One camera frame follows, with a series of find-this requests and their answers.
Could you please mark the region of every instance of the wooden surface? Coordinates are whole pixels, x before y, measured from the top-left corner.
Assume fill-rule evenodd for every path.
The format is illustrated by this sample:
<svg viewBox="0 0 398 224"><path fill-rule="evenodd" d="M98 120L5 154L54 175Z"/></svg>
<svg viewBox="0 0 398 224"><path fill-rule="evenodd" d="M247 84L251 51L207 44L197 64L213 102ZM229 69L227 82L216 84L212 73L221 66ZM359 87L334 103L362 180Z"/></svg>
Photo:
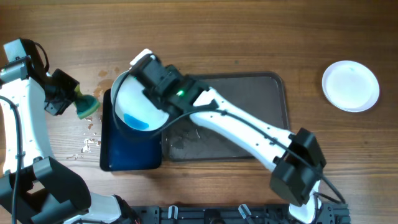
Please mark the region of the wooden surface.
<svg viewBox="0 0 398 224"><path fill-rule="evenodd" d="M49 5L0 6L0 43L17 37L41 43L51 72L61 68L100 101L144 48L182 73L278 73L292 131L305 127L317 135L328 161L325 174L346 197L353 223L398 219L398 2L39 3ZM0 57L6 63L3 52ZM381 96L373 109L347 113L327 102L322 74L339 60L363 63L376 74ZM130 205L283 203L258 161L165 162L156 170L103 172L96 146L101 111L80 121L71 106L46 119L55 157L93 192L120 195ZM81 152L86 138L95 140L90 153ZM67 159L74 155L78 159ZM4 210L0 223L10 223Z"/></svg>

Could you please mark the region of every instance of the wood grain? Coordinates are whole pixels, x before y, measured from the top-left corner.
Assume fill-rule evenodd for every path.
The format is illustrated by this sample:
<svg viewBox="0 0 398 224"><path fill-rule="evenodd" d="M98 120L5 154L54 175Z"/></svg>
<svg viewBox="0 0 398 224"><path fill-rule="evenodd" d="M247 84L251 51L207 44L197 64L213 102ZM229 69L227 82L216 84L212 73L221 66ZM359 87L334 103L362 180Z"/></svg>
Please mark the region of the wood grain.
<svg viewBox="0 0 398 224"><path fill-rule="evenodd" d="M100 100L144 48L182 73L276 72L284 80L292 131L305 127L317 135L328 161L325 174L346 197L353 223L398 219L398 2L47 3L1 6L0 43L17 37L40 42L51 72L61 68ZM322 74L339 60L363 63L376 74L381 97L373 109L347 113L327 102ZM0 63L6 63L4 53ZM49 138L56 158L93 192L120 195L130 205L283 202L257 161L165 162L156 170L103 172L100 147L81 153L86 138L100 139L101 111L80 121L74 110L46 115ZM67 159L75 154L83 158ZM322 191L329 193L325 186ZM0 210L0 223L9 222Z"/></svg>

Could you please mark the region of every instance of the black tray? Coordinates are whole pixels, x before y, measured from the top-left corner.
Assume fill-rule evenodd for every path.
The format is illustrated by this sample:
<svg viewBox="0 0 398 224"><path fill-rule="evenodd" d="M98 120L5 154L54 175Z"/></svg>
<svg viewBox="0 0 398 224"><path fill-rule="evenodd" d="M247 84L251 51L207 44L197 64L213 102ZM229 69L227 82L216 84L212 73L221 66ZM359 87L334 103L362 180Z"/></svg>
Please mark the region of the black tray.
<svg viewBox="0 0 398 224"><path fill-rule="evenodd" d="M209 83L224 98L253 116L275 127L289 128L284 86L276 73L195 75L195 78ZM253 158L223 136L201 128L189 119L166 130L162 145L164 159L175 162Z"/></svg>

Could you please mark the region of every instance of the sponge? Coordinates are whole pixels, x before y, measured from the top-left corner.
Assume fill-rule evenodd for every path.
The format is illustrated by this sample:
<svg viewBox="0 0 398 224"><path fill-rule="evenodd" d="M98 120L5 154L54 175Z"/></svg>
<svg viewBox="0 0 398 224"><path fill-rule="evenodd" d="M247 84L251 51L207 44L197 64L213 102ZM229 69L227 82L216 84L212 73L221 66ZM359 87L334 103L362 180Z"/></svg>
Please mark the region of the sponge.
<svg viewBox="0 0 398 224"><path fill-rule="evenodd" d="M81 93L80 85L76 86L75 92L77 93L77 99L74 104L76 106L77 116L80 119L93 114L100 107L100 103L94 96L83 95Z"/></svg>

